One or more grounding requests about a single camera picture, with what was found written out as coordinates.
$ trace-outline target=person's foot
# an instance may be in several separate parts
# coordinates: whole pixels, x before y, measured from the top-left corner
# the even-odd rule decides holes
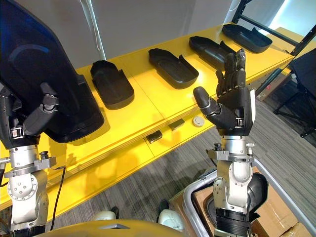
[[[157,221],[158,222],[158,218],[160,216],[160,213],[165,210],[165,209],[169,209],[169,202],[166,199],[161,200],[161,202],[159,203],[159,207],[158,207],[158,217],[157,217]]]
[[[111,211],[114,212],[116,218],[118,219],[119,218],[119,209],[118,209],[118,207],[117,206],[112,207]]]

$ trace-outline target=black plastic tray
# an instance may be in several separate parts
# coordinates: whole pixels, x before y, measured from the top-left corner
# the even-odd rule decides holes
[[[235,42],[254,53],[262,53],[272,44],[272,40],[253,28],[252,31],[243,26],[227,24],[223,26],[223,33]]]
[[[113,63],[97,61],[90,72],[93,84],[109,110],[120,109],[133,101],[133,87],[123,70],[118,70]]]
[[[224,71],[225,58],[229,53],[236,54],[223,41],[220,44],[200,36],[190,37],[190,47],[207,63],[217,70]]]
[[[176,89],[189,87],[198,77],[198,71],[182,55],[178,59],[167,50],[149,50],[149,61],[158,74]]]

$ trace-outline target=black chair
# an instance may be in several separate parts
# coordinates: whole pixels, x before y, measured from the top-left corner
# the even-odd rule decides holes
[[[305,122],[307,125],[304,127],[304,132],[300,134],[301,137],[305,137],[316,131],[316,48],[302,57],[293,60],[290,64],[290,68],[297,77],[298,92],[281,104],[273,113]],[[304,106],[308,106],[311,111],[312,116],[309,118],[303,118],[294,113],[289,114],[280,111],[283,106],[293,103],[298,97],[302,97]]]

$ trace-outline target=yellow table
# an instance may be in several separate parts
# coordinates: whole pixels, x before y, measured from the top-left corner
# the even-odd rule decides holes
[[[108,110],[97,94],[90,75],[90,66],[77,70],[83,74],[107,121],[92,134],[67,144],[58,144],[45,134],[41,136],[39,151],[49,150],[57,157],[57,165],[66,165],[67,179],[59,199],[57,215],[98,194],[122,180],[146,164],[175,149],[177,146],[201,134],[213,125],[206,121],[203,127],[194,127],[191,120],[202,114],[198,111],[193,89],[203,86],[216,96],[217,78],[215,69],[200,59],[189,47],[190,36],[203,36],[216,42],[224,40],[233,50],[240,46],[221,33],[222,26],[170,40],[149,48],[109,60],[123,69],[135,91],[135,100],[119,110]],[[179,56],[182,54],[199,72],[197,81],[190,87],[177,90],[161,78],[148,61],[150,48],[161,48]],[[265,52],[254,54],[246,51],[246,80],[252,82],[277,67],[285,67],[293,56],[270,47]],[[175,131],[168,124],[184,119],[185,124]],[[161,129],[163,138],[149,144],[144,137]],[[1,157],[8,156],[1,144]],[[48,219],[52,217],[53,203],[61,177],[60,170],[47,170],[49,206]],[[6,188],[0,191],[0,209],[11,205]]]

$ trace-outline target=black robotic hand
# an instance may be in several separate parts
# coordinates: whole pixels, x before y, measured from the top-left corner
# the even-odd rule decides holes
[[[255,120],[255,94],[245,87],[245,52],[230,53],[225,59],[225,75],[216,71],[218,100],[201,86],[193,90],[205,117],[216,125],[220,135],[247,136]]]

